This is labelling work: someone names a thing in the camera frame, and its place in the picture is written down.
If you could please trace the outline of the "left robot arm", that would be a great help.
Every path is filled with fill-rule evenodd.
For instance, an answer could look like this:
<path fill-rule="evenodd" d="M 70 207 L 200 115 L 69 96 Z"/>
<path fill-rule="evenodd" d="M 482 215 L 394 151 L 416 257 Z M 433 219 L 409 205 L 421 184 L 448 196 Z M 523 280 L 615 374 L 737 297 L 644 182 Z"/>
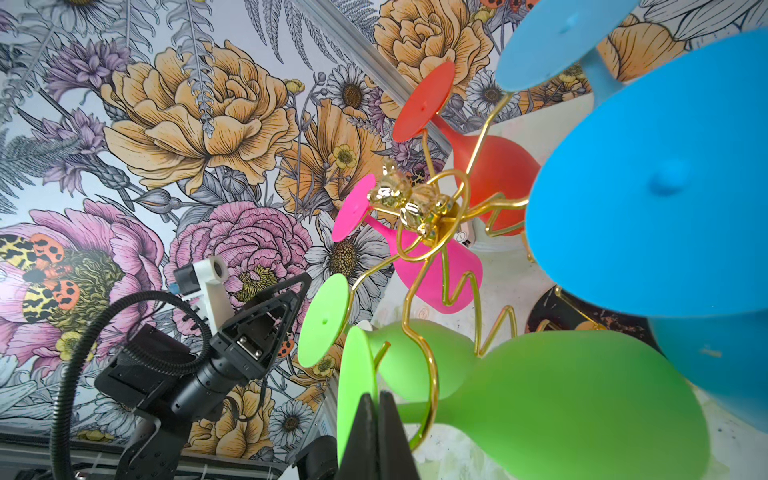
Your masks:
<path fill-rule="evenodd" d="M 99 374 L 96 388 L 139 421 L 116 468 L 118 479 L 172 479 L 193 424 L 214 421 L 235 386 L 264 380 L 302 309 L 311 277 L 286 279 L 204 330 L 199 354 L 145 325 Z"/>

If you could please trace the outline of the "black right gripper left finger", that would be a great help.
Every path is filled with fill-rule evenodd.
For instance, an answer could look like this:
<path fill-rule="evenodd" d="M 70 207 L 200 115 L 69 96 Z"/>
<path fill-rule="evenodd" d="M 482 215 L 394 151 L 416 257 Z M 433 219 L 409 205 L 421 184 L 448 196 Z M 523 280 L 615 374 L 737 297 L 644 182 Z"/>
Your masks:
<path fill-rule="evenodd" d="M 378 472 L 377 411 L 370 394 L 358 404 L 336 480 L 376 480 Z"/>

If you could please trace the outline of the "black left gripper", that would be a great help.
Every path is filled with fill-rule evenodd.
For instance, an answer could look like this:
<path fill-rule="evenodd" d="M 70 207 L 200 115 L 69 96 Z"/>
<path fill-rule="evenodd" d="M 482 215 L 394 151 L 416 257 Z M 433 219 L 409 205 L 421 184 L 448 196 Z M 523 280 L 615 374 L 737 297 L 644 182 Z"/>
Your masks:
<path fill-rule="evenodd" d="M 301 273 L 256 295 L 211 340 L 210 365 L 234 384 L 264 379 L 292 331 L 311 284 Z"/>

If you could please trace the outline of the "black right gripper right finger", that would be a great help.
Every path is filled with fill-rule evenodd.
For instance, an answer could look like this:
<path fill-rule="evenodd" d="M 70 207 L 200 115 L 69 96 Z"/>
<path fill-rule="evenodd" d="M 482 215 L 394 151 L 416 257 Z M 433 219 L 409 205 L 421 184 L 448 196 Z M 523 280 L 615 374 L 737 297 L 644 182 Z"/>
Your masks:
<path fill-rule="evenodd" d="M 379 394 L 377 414 L 377 467 L 381 480 L 419 480 L 405 429 L 390 392 Z"/>

